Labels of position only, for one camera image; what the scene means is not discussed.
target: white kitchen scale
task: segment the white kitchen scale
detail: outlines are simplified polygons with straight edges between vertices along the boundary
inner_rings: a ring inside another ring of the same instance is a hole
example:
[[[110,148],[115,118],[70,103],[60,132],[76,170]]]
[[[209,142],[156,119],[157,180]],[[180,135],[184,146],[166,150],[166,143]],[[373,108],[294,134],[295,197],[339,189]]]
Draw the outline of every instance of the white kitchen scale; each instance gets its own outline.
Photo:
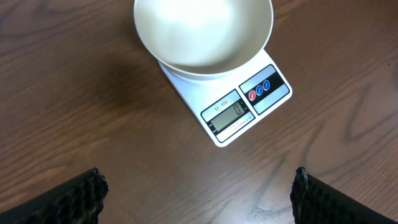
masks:
[[[265,50],[216,80],[193,80],[160,67],[213,142],[224,147],[292,96]]]

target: wood grain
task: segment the wood grain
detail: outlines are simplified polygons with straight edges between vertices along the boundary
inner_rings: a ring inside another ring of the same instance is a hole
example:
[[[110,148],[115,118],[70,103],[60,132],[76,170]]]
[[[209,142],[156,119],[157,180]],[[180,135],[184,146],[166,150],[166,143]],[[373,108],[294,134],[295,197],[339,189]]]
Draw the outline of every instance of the wood grain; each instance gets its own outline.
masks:
[[[101,223],[293,223],[298,166],[398,220],[398,1],[274,0],[293,97],[217,148],[128,0],[0,1],[0,211],[92,168]]]

